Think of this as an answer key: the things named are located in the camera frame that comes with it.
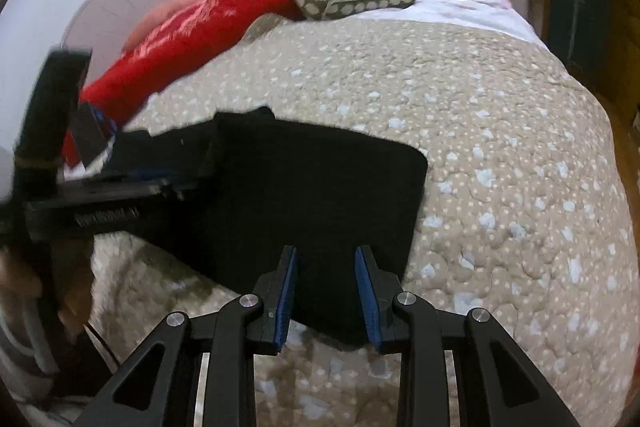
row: bed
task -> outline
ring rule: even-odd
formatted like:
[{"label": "bed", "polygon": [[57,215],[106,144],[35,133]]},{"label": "bed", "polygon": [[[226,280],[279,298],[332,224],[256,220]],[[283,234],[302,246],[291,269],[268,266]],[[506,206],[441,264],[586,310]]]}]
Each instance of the bed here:
[{"label": "bed", "polygon": [[[262,104],[427,156],[404,288],[439,309],[489,309],[581,425],[615,424],[639,343],[638,261],[609,120],[508,0],[418,0],[332,22],[267,16],[129,128],[155,134]],[[236,297],[125,233],[95,249],[93,320],[122,358],[168,312]],[[255,376],[261,427],[394,425],[396,356],[292,323]]]}]

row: quilted bedspread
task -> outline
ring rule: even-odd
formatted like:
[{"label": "quilted bedspread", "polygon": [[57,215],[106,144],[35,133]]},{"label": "quilted bedspread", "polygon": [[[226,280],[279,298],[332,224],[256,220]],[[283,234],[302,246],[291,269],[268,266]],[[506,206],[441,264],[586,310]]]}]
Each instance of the quilted bedspread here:
[{"label": "quilted bedspread", "polygon": [[[419,148],[430,169],[404,288],[460,314],[489,309],[581,425],[616,422],[639,342],[636,248],[607,115],[552,54],[439,23],[281,25],[170,86],[133,126],[161,132],[265,103]],[[121,357],[168,312],[235,296],[129,235],[96,250],[94,320]],[[397,356],[292,323],[255,377],[262,427],[395,424]]]}]

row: black cable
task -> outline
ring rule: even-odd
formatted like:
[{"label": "black cable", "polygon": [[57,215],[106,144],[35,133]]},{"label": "black cable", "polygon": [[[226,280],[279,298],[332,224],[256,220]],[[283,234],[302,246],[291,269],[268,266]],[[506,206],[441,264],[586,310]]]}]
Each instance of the black cable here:
[{"label": "black cable", "polygon": [[111,347],[109,347],[109,344],[107,344],[105,342],[105,340],[100,336],[100,334],[95,330],[95,328],[91,325],[91,323],[87,323],[86,327],[89,331],[91,331],[91,334],[98,340],[98,342],[100,342],[100,344],[102,345],[102,347],[104,348],[104,350],[109,353],[109,356],[111,357],[111,360],[113,360],[113,362],[115,363],[115,365],[117,367],[120,367],[120,361],[118,360],[118,357],[116,357],[116,355],[114,354],[114,352],[111,350]]}]

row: metal screw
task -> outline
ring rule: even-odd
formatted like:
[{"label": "metal screw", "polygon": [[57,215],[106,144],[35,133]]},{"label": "metal screw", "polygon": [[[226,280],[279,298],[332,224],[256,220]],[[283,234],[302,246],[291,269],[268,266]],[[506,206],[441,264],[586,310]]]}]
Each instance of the metal screw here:
[{"label": "metal screw", "polygon": [[491,313],[484,308],[476,308],[471,312],[471,316],[478,322],[487,322],[491,317]]},{"label": "metal screw", "polygon": [[240,298],[240,305],[243,308],[252,308],[258,303],[258,298],[252,293],[248,293],[247,295],[243,295]]},{"label": "metal screw", "polygon": [[415,295],[411,292],[402,292],[398,294],[398,302],[404,306],[411,306],[415,302]]},{"label": "metal screw", "polygon": [[180,326],[184,322],[184,315],[180,312],[174,312],[166,318],[166,323],[169,324],[172,328],[176,326]]}]

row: triangular cutout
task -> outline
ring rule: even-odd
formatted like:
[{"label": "triangular cutout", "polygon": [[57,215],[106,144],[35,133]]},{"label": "triangular cutout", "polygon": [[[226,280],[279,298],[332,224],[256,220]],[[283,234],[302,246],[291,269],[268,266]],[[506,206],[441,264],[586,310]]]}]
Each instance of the triangular cutout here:
[{"label": "triangular cutout", "polygon": [[516,407],[539,399],[540,393],[536,386],[513,355],[501,343],[493,341],[490,347],[506,406]]},{"label": "triangular cutout", "polygon": [[164,346],[156,344],[129,373],[127,380],[113,393],[113,401],[145,411],[151,404],[158,371],[164,358]]}]

